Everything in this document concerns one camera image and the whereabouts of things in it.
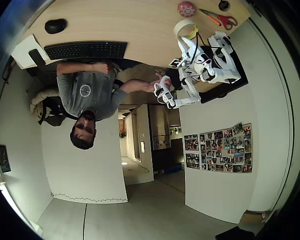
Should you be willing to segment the person's right hand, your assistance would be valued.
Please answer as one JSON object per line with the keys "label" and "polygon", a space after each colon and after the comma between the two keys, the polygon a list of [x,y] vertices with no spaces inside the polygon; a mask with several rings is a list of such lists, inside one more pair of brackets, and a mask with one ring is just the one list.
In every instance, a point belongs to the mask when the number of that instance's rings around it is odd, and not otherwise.
{"label": "person's right hand", "polygon": [[158,77],[158,80],[155,80],[151,83],[146,82],[141,88],[143,92],[153,93],[155,91],[155,86],[160,84],[163,84],[167,89],[172,86],[170,77],[162,75],[159,72],[156,72],[155,75]]}

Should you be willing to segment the person's left hand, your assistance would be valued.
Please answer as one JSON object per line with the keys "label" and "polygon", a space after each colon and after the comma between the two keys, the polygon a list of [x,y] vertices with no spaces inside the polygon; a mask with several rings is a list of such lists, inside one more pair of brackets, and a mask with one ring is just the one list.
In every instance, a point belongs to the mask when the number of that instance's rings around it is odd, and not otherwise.
{"label": "person's left hand", "polygon": [[93,71],[101,72],[104,74],[109,73],[109,65],[105,62],[96,62],[92,64]]}

